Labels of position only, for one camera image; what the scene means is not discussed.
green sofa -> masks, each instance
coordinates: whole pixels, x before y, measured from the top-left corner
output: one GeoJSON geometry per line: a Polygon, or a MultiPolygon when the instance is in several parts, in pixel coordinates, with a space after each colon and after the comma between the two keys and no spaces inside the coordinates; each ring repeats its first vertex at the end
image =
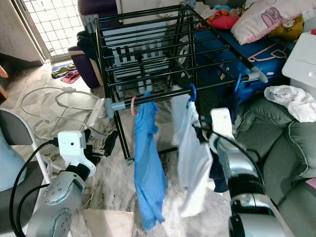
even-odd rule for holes
{"type": "Polygon", "coordinates": [[[268,196],[297,237],[316,237],[316,122],[300,123],[264,97],[244,106],[236,140],[261,168],[268,196]]]}

white towel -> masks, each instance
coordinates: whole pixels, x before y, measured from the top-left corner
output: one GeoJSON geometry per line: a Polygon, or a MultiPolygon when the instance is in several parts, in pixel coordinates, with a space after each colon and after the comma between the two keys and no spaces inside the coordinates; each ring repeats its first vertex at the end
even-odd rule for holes
{"type": "Polygon", "coordinates": [[[303,89],[289,85],[269,86],[264,95],[267,100],[287,107],[299,122],[316,121],[316,101],[303,89]]]}
{"type": "Polygon", "coordinates": [[[181,216],[194,216],[203,211],[205,188],[213,158],[209,145],[200,144],[195,126],[200,126],[194,102],[186,104],[189,95],[171,99],[174,118],[174,135],[179,143],[178,178],[185,190],[185,200],[180,208],[181,216]]]}

pink pillow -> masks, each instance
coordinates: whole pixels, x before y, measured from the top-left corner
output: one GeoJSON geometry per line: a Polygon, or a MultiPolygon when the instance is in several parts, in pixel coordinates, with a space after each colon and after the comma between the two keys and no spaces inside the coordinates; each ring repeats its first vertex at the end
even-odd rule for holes
{"type": "Polygon", "coordinates": [[[218,30],[230,30],[238,19],[239,17],[237,16],[222,16],[215,19],[211,26],[218,30]]]}
{"type": "Polygon", "coordinates": [[[282,23],[315,7],[316,0],[256,0],[231,32],[239,44],[255,42],[282,23]]]}

black cable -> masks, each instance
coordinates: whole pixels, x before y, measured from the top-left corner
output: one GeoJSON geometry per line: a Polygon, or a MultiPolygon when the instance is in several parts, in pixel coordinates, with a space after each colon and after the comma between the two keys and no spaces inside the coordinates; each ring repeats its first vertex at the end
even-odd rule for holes
{"type": "Polygon", "coordinates": [[[245,151],[244,148],[242,148],[237,142],[235,142],[234,140],[231,140],[221,134],[218,134],[217,132],[214,132],[214,134],[216,134],[217,136],[221,137],[221,138],[224,138],[226,141],[230,142],[231,144],[233,144],[235,147],[237,147],[245,156],[248,157],[248,159],[251,161],[251,163],[253,164],[253,166],[255,167],[255,169],[257,170],[257,173],[258,173],[258,176],[259,176],[259,179],[260,179],[260,182],[262,183],[262,185],[264,185],[264,182],[263,182],[263,177],[262,177],[262,174],[260,172],[260,169],[259,167],[257,166],[256,162],[253,160],[253,158],[248,154],[247,151],[245,151]]]}
{"type": "Polygon", "coordinates": [[[16,179],[15,179],[15,182],[14,182],[14,185],[13,185],[13,188],[12,188],[12,192],[11,192],[11,197],[10,197],[10,204],[9,204],[9,220],[10,220],[10,224],[11,224],[11,228],[13,229],[14,231],[14,234],[17,236],[17,237],[20,237],[20,236],[24,236],[23,232],[20,233],[14,223],[14,219],[13,219],[13,203],[14,203],[14,195],[15,195],[15,191],[16,191],[16,187],[18,186],[18,182],[19,182],[19,179],[24,171],[24,169],[26,168],[26,166],[30,163],[30,161],[33,159],[33,157],[35,156],[35,154],[40,150],[42,149],[44,146],[48,145],[48,144],[53,144],[55,145],[55,140],[50,140],[50,141],[47,141],[43,144],[41,144],[30,156],[30,158],[28,158],[28,160],[25,162],[25,164],[22,166],[22,168],[20,169],[16,179]]]}
{"type": "Polygon", "coordinates": [[[29,190],[21,199],[20,203],[19,203],[19,206],[18,206],[18,209],[16,211],[16,227],[18,229],[18,231],[20,232],[21,235],[24,235],[22,234],[23,233],[23,230],[22,230],[22,226],[21,226],[21,220],[20,220],[20,217],[21,217],[21,210],[22,210],[22,206],[23,206],[23,203],[25,201],[25,199],[33,192],[35,192],[36,190],[39,190],[41,188],[45,188],[47,187],[49,184],[44,184],[44,185],[41,185],[41,186],[37,186],[31,190],[29,190]]]}

pink hanger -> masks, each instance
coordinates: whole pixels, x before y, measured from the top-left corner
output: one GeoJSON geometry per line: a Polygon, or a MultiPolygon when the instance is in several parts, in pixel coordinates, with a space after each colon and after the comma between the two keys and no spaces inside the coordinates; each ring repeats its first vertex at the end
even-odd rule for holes
{"type": "Polygon", "coordinates": [[[137,112],[134,111],[134,102],[136,99],[137,99],[137,96],[134,96],[132,98],[132,101],[130,102],[130,111],[132,112],[133,116],[137,115],[137,112]]]}
{"type": "Polygon", "coordinates": [[[261,53],[267,51],[269,48],[272,48],[272,47],[276,46],[277,44],[279,44],[279,42],[274,43],[274,44],[270,45],[269,47],[267,47],[267,48],[261,50],[260,52],[258,52],[258,53],[256,53],[256,54],[250,56],[250,57],[248,58],[248,61],[253,63],[253,62],[255,62],[255,61],[261,62],[261,61],[267,61],[267,60],[274,59],[274,58],[279,58],[279,59],[287,58],[287,55],[286,55],[286,53],[285,53],[286,45],[284,46],[284,49],[283,49],[283,50],[276,49],[275,51],[271,52],[270,54],[272,55],[272,57],[269,57],[269,58],[259,58],[259,59],[256,58],[257,55],[259,55],[259,54],[261,54],[261,53]],[[276,52],[279,52],[279,53],[283,54],[283,56],[277,56],[277,55],[275,55],[276,52]]]}

